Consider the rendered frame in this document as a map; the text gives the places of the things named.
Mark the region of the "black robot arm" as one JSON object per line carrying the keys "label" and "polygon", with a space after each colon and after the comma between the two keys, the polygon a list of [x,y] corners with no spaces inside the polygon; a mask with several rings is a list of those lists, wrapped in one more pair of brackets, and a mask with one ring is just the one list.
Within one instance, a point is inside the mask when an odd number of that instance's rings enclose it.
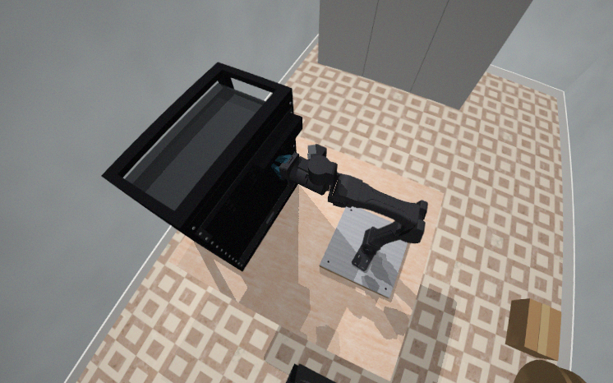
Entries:
{"label": "black robot arm", "polygon": [[309,173],[306,176],[307,189],[320,195],[330,191],[328,202],[335,206],[371,210],[395,220],[382,228],[371,227],[365,231],[362,245],[353,258],[353,265],[366,271],[376,251],[385,244],[398,240],[419,243],[422,240],[426,224],[423,220],[428,207],[426,201],[401,201],[377,191],[361,179],[338,173],[338,164],[326,158],[327,148],[324,146],[315,144],[307,147],[309,160],[300,156],[294,164]]}

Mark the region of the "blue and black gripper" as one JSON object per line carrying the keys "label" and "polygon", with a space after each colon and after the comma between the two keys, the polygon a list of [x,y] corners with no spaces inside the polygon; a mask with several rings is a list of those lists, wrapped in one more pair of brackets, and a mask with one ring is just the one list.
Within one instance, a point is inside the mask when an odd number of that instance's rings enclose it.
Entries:
{"label": "blue and black gripper", "polygon": [[281,180],[284,181],[285,179],[287,179],[288,187],[292,187],[294,183],[297,183],[307,188],[306,184],[307,184],[308,179],[306,177],[309,176],[309,173],[305,170],[302,170],[294,166],[298,158],[299,158],[299,154],[296,152],[294,152],[293,155],[278,156],[278,158],[275,161],[280,162],[281,165],[277,166],[276,164],[272,164],[271,168],[275,171],[275,173],[278,175],[278,177]]}

